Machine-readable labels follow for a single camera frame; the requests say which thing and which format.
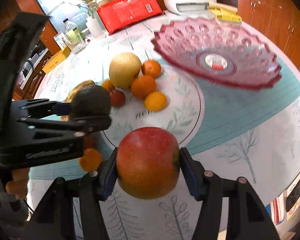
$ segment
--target red apple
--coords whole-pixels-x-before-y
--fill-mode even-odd
[[[123,106],[126,102],[126,96],[124,95],[124,93],[117,89],[109,91],[109,95],[111,98],[111,106],[113,107]]]
[[[120,187],[140,199],[167,195],[179,178],[179,145],[170,132],[143,127],[127,134],[119,144],[117,171]]]

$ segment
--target red bag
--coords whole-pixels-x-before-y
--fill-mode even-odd
[[[114,0],[97,12],[109,34],[163,13],[156,0]]]

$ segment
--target pink glass bowl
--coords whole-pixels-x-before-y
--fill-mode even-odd
[[[259,90],[281,78],[276,54],[241,25],[204,18],[172,21],[151,42],[170,64],[213,83]]]

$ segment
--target avocado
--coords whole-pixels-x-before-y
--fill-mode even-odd
[[[71,101],[70,120],[78,117],[109,115],[111,98],[101,86],[88,86],[80,89]]]

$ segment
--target yellow pear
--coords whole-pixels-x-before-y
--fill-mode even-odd
[[[115,56],[109,67],[109,77],[112,84],[121,89],[131,86],[138,76],[142,63],[140,59],[131,52],[124,52]]]

